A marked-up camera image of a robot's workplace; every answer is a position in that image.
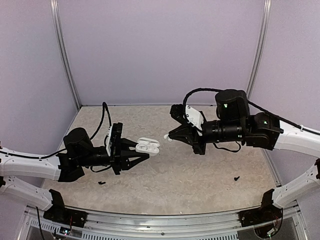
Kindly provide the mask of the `white earbud charging case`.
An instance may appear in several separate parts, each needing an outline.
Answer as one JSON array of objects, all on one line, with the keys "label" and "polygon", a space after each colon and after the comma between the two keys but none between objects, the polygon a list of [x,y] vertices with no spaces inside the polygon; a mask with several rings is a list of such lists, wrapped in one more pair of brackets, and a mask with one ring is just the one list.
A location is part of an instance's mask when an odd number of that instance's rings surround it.
[{"label": "white earbud charging case", "polygon": [[[149,145],[149,142],[155,142],[157,143],[157,146]],[[159,149],[160,146],[161,146],[160,142],[155,139],[141,137],[137,140],[135,151],[138,153],[149,154],[150,157],[154,157],[160,152],[160,149]]]}]

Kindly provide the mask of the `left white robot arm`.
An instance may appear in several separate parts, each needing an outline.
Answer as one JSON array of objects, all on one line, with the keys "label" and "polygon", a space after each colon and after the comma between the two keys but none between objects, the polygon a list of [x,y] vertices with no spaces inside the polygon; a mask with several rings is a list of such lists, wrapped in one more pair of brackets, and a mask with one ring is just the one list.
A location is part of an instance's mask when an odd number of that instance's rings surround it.
[{"label": "left white robot arm", "polygon": [[70,183],[81,178],[84,168],[111,167],[116,175],[157,155],[160,143],[141,137],[137,142],[121,137],[122,131],[112,127],[103,146],[94,146],[86,130],[73,129],[63,139],[65,150],[52,156],[26,155],[3,148],[0,151],[0,193],[43,211],[63,223],[70,218],[61,194],[43,189],[19,177],[36,177]]}]

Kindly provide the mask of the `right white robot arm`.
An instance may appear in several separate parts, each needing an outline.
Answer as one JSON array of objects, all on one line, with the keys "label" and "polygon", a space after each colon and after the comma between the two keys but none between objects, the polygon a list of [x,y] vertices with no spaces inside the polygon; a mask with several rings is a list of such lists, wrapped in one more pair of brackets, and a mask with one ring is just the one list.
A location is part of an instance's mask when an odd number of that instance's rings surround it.
[{"label": "right white robot arm", "polygon": [[[217,120],[207,121],[203,112],[187,105],[197,92],[215,92]],[[236,142],[240,147],[265,150],[288,150],[320,157],[320,133],[314,129],[275,115],[247,99],[243,90],[197,88],[170,109],[180,126],[164,136],[192,146],[198,155],[206,153],[206,145]]]}]

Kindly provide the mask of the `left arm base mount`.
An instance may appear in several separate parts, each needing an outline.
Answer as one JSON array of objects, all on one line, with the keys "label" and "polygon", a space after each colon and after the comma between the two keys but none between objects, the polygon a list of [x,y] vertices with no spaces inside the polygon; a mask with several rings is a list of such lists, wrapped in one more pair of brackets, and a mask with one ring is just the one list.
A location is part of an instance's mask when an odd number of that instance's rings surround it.
[{"label": "left arm base mount", "polygon": [[49,209],[44,212],[43,217],[55,223],[69,225],[70,227],[83,228],[88,213],[81,210],[75,210],[71,208],[61,209]]}]

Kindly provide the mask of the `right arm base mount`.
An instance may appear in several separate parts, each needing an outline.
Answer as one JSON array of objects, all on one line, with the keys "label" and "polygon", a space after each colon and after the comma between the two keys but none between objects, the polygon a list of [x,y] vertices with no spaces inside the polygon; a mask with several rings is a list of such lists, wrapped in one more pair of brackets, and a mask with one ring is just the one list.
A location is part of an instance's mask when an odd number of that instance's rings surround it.
[{"label": "right arm base mount", "polygon": [[238,213],[238,217],[243,228],[275,221],[276,219],[280,219],[282,216],[283,209],[277,207],[257,207],[249,210],[243,210]]}]

